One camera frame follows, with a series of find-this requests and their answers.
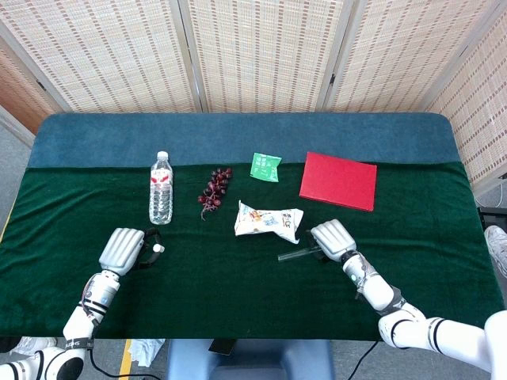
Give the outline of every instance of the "red grapes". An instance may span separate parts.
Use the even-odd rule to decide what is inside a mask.
[[[204,219],[204,213],[206,211],[214,211],[221,204],[222,200],[220,200],[223,196],[225,196],[227,192],[227,186],[229,182],[231,182],[232,178],[232,169],[222,169],[218,168],[217,170],[212,171],[212,176],[208,185],[203,193],[197,197],[197,202],[203,204],[203,210],[200,213],[200,218]]]

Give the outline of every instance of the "green packet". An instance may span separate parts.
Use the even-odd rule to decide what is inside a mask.
[[[276,167],[281,161],[281,157],[254,153],[250,176],[262,181],[278,182],[278,171]]]

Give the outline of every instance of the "red folder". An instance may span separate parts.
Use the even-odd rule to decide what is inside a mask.
[[[376,165],[307,153],[299,196],[373,211]]]

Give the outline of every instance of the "water bottle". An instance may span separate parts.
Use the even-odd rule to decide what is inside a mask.
[[[150,220],[153,224],[168,224],[173,217],[173,169],[167,152],[157,153],[151,166]]]

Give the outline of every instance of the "green towel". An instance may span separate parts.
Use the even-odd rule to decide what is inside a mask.
[[[238,200],[304,210],[298,236],[339,219],[387,282],[428,317],[482,326],[502,309],[460,163],[379,164],[374,212],[299,198],[301,164],[280,183],[234,178],[219,210],[200,219],[196,198],[217,165],[174,168],[173,221],[153,268],[121,278],[98,337],[379,338],[379,316],[355,299],[339,264],[307,256],[275,234],[235,237]],[[0,244],[0,335],[61,336],[117,227],[146,229],[150,171],[28,169]]]

